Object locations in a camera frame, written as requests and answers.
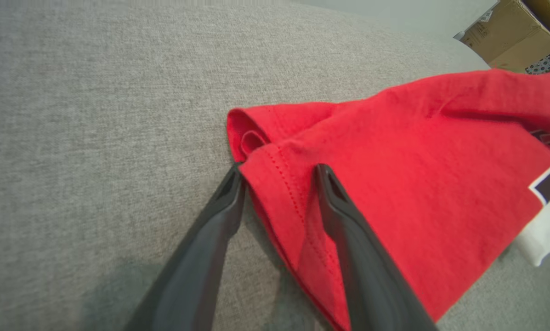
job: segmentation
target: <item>gray fabric surface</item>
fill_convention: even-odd
[[[357,13],[393,29],[452,37],[467,30],[498,0],[293,0]]]
[[[0,331],[119,330],[229,168],[232,107],[477,68],[455,40],[310,6],[0,9]],[[510,258],[444,330],[550,316],[548,262]],[[248,203],[214,329],[326,328]]]

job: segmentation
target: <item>red t-shirt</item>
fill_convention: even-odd
[[[496,69],[426,78],[365,100],[228,115],[233,157],[245,161],[241,172],[273,245],[343,330],[350,319],[314,166],[332,167],[438,320],[550,199],[550,147],[534,128],[550,132],[550,73]]]

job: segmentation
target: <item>stitching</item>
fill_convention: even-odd
[[[287,180],[285,180],[285,175],[283,175],[283,171],[281,170],[281,168],[279,168],[279,166],[277,165],[277,162],[275,161],[275,159],[273,158],[271,153],[266,151],[266,154],[269,155],[269,157],[271,158],[271,161],[273,162],[273,165],[275,165],[275,168],[277,169],[277,171],[279,171],[279,174],[281,175],[281,178],[283,179],[283,182],[285,183],[285,186],[287,187],[287,192],[289,193],[289,197],[291,199],[291,202],[293,203],[293,207],[295,208],[295,212],[296,212],[297,216],[300,218],[301,223],[305,224],[306,220],[304,220],[304,218],[302,217],[302,215],[300,213],[300,209],[297,207],[297,203],[296,203],[295,199],[293,198],[293,194],[291,193],[291,187],[289,186],[289,183],[287,182]],[[315,248],[315,245],[313,244],[313,242],[311,241],[311,239],[308,235],[306,235],[306,240],[308,241],[308,244],[312,247],[313,251],[318,256],[319,261],[321,262],[321,264],[328,271],[328,273],[332,276],[332,278],[336,281],[339,281],[340,279],[334,274],[334,272],[332,272],[332,269],[330,269],[327,266],[325,260],[323,259],[322,254],[319,253],[319,251]]]
[[[279,155],[281,155],[281,159],[285,163],[285,166],[287,167],[287,169],[289,169],[289,164],[287,162],[287,158],[285,157],[285,155],[283,155],[283,150],[279,146],[277,146],[277,149],[279,149]],[[290,182],[293,182],[295,184],[295,188],[296,188],[297,192],[299,192],[300,201],[304,201],[304,195],[301,193],[300,187],[297,184],[297,181],[295,180],[295,176],[293,176],[293,172],[289,171],[289,176],[291,177]],[[326,255],[328,256],[328,258],[331,258],[332,260],[334,259],[332,257],[332,255],[330,253],[328,253],[327,250],[324,250],[324,251],[326,252]]]

